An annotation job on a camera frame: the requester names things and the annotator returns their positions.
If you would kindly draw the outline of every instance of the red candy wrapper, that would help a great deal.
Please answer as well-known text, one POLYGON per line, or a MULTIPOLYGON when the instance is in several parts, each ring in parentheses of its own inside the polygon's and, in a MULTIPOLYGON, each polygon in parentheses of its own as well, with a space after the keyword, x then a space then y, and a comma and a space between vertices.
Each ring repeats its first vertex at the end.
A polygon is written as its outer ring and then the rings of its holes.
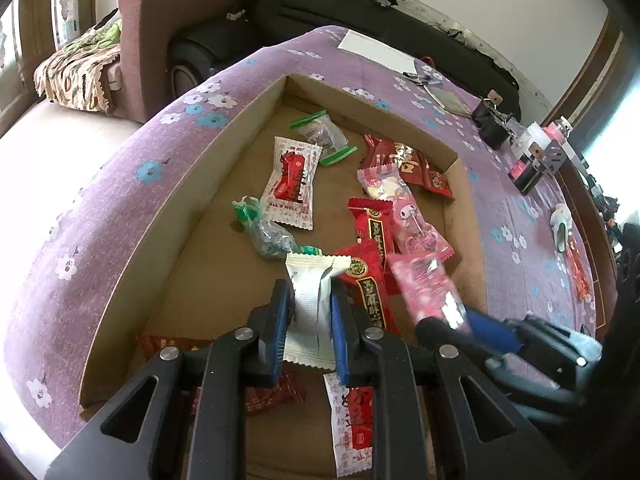
POLYGON ((369 239, 375 241, 378 246, 387 293, 392 296, 400 294, 396 279, 386 262, 386 256, 394 253, 394 240, 391 232, 393 202, 372 198, 350 198, 347 206, 356 221, 358 241, 369 239))
POLYGON ((392 232, 402 254, 428 253, 443 262, 454 253, 436 228, 422 217, 395 164, 358 170, 358 180, 370 197, 393 202, 392 232))
POLYGON ((313 229, 313 186, 322 146, 275 138, 273 172, 262 193, 262 217, 313 229))
MULTIPOLYGON (((209 345, 211 341, 204 339, 189 339, 185 337, 164 337, 159 335, 149 335, 143 332, 138 338, 142 347, 142 354, 146 360, 151 359, 165 346, 177 346, 181 351, 188 352, 200 350, 209 345)), ((192 415, 198 409, 200 399, 200 388, 197 388, 196 395, 191 407, 192 415)), ((291 363, 282 364, 282 375, 275 388, 247 388, 244 396, 244 408, 247 415, 255 415, 263 412, 281 402, 304 402, 306 390, 298 381, 298 375, 294 365, 291 363)))
POLYGON ((374 326, 399 335, 396 320, 388 306, 380 254, 375 241, 363 240, 335 255, 351 257, 351 266, 340 275, 340 279, 347 283, 351 299, 369 313, 374 326))
POLYGON ((591 287, 589 286, 589 280, 587 280, 587 276, 582 268, 582 259, 578 252, 578 245, 575 241, 574 235, 571 233, 567 239, 566 259, 569 263, 571 279, 574 282, 578 300, 584 301, 591 296, 591 287))
POLYGON ((390 254, 389 262, 414 324, 433 316, 454 330, 470 331, 456 286, 433 255, 390 254))
POLYGON ((408 184, 418 184, 428 191, 452 197, 446 177, 430 168, 424 155, 411 146, 389 139, 365 135, 369 146, 360 169, 396 163, 402 179, 408 184))
POLYGON ((370 469, 373 456, 371 388, 349 390, 340 384, 335 373, 324 376, 324 385, 331 406, 336 476, 370 469))

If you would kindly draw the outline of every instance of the floral tablecloth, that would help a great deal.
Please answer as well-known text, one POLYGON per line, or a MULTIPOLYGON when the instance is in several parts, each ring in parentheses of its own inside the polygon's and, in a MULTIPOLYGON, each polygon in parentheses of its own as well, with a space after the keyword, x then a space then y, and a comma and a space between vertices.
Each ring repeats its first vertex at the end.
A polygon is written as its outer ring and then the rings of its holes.
MULTIPOLYGON (((59 445, 80 429, 82 368, 108 299, 137 243, 164 200, 215 142, 222 128, 267 86, 301 73, 391 110, 454 149, 464 162, 482 233, 488 313, 534 313, 594 332, 594 304, 580 303, 564 256, 552 243, 549 218, 564 202, 555 179, 526 198, 471 120, 453 116, 428 94, 370 60, 337 49, 346 33, 318 28, 263 48, 168 105, 130 137, 81 189, 48 234, 14 305, 5 359, 14 387, 34 419, 59 445)), ((471 109, 478 99, 431 72, 471 109)), ((578 238, 585 270, 588 261, 578 238)))

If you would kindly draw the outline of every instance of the metal screw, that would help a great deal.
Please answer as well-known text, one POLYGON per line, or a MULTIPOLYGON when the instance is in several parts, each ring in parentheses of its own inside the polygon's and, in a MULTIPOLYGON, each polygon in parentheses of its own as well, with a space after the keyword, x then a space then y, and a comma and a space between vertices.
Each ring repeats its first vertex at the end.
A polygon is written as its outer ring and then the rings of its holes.
POLYGON ((254 336, 254 330, 247 326, 243 326, 234 332, 234 336, 236 336, 236 339, 239 339, 240 341, 246 341, 254 336))
POLYGON ((180 351, 175 346, 167 346, 160 351, 160 358, 165 361, 173 361, 180 355, 180 351))
POLYGON ((453 359, 458 357, 458 349, 453 345, 442 345, 440 347, 440 355, 445 359, 453 359))
POLYGON ((382 339, 383 335, 385 335, 385 331, 377 326, 370 326, 364 331, 364 337, 367 339, 373 339, 373 341, 382 339))

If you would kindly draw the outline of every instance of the floor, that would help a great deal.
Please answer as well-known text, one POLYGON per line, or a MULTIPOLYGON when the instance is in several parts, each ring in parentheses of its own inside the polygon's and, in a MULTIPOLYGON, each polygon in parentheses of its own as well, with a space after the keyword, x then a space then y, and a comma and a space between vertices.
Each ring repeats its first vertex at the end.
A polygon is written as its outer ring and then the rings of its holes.
MULTIPOLYGON (((0 138, 0 338, 52 220, 139 127, 42 101, 0 138)), ((18 400, 2 349, 0 344, 0 433, 40 480, 60 450, 18 400)))

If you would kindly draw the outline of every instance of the candy wrapper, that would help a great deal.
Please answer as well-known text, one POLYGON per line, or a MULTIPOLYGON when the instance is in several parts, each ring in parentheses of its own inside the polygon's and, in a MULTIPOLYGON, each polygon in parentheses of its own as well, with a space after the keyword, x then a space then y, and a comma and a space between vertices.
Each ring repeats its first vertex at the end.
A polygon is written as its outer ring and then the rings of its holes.
POLYGON ((362 243, 347 247, 336 254, 351 257, 351 265, 340 276, 340 279, 347 283, 351 299, 369 313, 373 326, 399 335, 396 321, 389 309, 376 243, 373 240, 363 240, 362 243))
MULTIPOLYGON (((138 338, 142 353, 148 361, 165 346, 177 346, 183 352, 200 350, 209 345, 211 341, 204 339, 189 339, 185 337, 164 337, 142 333, 138 338)), ((198 409, 200 388, 196 390, 192 412, 198 409)), ((298 375, 294 365, 283 363, 282 375, 275 388, 246 388, 244 395, 244 408, 248 415, 263 412, 274 404, 286 402, 304 402, 306 399, 305 387, 298 381, 298 375)))
POLYGON ((289 130, 297 130, 310 144, 322 147, 320 164, 330 166, 343 160, 350 153, 355 152, 357 146, 350 146, 341 129, 336 126, 326 110, 320 110, 308 117, 293 121, 289 130))
POLYGON ((390 254, 389 262, 414 324, 433 316, 454 330, 470 331, 456 286, 433 255, 390 254))
POLYGON ((371 388, 349 391, 335 373, 324 375, 324 385, 331 405, 336 476, 370 469, 373 456, 371 388), (369 396, 362 390, 368 390, 369 396))
POLYGON ((432 170, 422 153, 401 142, 379 139, 372 135, 365 135, 364 140, 369 150, 360 164, 362 170, 396 163, 399 174, 406 183, 418 184, 428 191, 452 197, 446 177, 432 170))
POLYGON ((313 229, 313 186, 322 148, 275 138, 273 172, 260 199, 262 216, 274 222, 313 229))
POLYGON ((391 231, 393 202, 372 198, 350 198, 347 206, 356 221, 358 241, 373 240, 378 246, 386 291, 392 296, 400 294, 396 279, 386 262, 386 255, 394 253, 394 240, 391 231))
POLYGON ((572 282, 574 282, 575 285, 578 300, 584 301, 591 296, 591 287, 589 286, 589 280, 582 268, 582 259, 578 252, 578 245, 575 241, 574 235, 571 233, 569 233, 567 239, 566 259, 569 263, 569 272, 571 274, 572 282))
POLYGON ((370 197, 393 202, 392 231, 401 253, 428 253, 440 262, 453 254, 451 245, 425 222, 395 164, 358 170, 358 180, 370 197))
POLYGON ((240 202, 232 202, 236 218, 251 238, 251 243, 260 256, 285 258, 287 253, 298 252, 293 235, 276 222, 261 218, 260 202, 252 196, 243 196, 240 202))
POLYGON ((329 301, 331 278, 350 265, 349 256, 287 255, 295 311, 285 339, 286 361, 335 370, 329 301))

